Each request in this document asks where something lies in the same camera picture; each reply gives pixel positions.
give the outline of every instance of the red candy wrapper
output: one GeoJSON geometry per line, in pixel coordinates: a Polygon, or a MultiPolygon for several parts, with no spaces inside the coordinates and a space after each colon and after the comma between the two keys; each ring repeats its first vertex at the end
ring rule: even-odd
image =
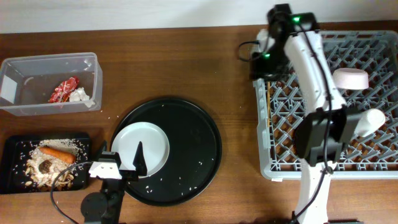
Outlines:
{"type": "Polygon", "coordinates": [[[70,94],[76,89],[79,84],[77,77],[71,77],[67,81],[61,82],[61,84],[55,88],[51,94],[49,103],[63,103],[69,99],[70,94]]]}

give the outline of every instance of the white wall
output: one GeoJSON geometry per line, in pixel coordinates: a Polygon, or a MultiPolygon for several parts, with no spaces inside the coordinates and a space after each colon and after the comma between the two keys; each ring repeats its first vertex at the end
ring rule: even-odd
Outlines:
{"type": "Polygon", "coordinates": [[[0,33],[265,24],[285,2],[319,22],[398,19],[397,0],[0,0],[0,33]]]}

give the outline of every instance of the gray dish drying rack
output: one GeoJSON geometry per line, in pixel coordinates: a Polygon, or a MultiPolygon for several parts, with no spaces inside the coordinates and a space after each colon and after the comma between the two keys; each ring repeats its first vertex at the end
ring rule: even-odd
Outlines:
{"type": "MultiPolygon", "coordinates": [[[[352,140],[341,153],[333,179],[398,178],[398,34],[393,31],[322,31],[323,49],[331,72],[338,68],[360,68],[369,74],[369,88],[344,91],[348,106],[360,110],[378,108],[386,123],[374,134],[352,140]]],[[[304,101],[294,68],[285,68],[289,79],[253,81],[259,124],[257,139],[262,175],[274,181],[299,179],[301,166],[293,133],[304,115],[304,101]],[[271,117],[267,92],[270,91],[271,117]]]]}

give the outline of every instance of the brown table surface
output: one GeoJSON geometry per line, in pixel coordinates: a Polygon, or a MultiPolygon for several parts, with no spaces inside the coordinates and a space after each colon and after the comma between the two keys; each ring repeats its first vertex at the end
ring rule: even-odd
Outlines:
{"type": "MultiPolygon", "coordinates": [[[[14,134],[85,131],[93,150],[108,142],[122,117],[160,96],[180,96],[211,114],[221,133],[223,158],[208,188],[173,207],[152,207],[126,195],[120,222],[252,223],[290,218],[300,182],[271,182],[260,173],[256,96],[249,65],[236,60],[239,43],[263,26],[1,34],[0,61],[9,57],[94,52],[103,70],[102,112],[16,117],[0,111],[0,146],[14,134]]],[[[397,30],[397,21],[322,24],[328,30],[397,30]]],[[[101,182],[57,192],[61,209],[83,222],[80,203],[101,182]]],[[[398,181],[333,180],[330,220],[396,223],[398,181]]],[[[49,193],[0,196],[1,223],[61,223],[49,193]]]]}

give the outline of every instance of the round black tray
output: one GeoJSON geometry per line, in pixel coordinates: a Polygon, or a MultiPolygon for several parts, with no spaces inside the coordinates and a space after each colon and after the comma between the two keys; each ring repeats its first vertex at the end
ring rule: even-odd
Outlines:
{"type": "Polygon", "coordinates": [[[208,113],[179,98],[152,100],[120,122],[112,142],[118,132],[136,122],[160,127],[169,139],[170,154],[156,174],[130,182],[126,188],[129,195],[148,205],[177,205],[210,184],[220,166],[222,149],[220,132],[208,113]]]}

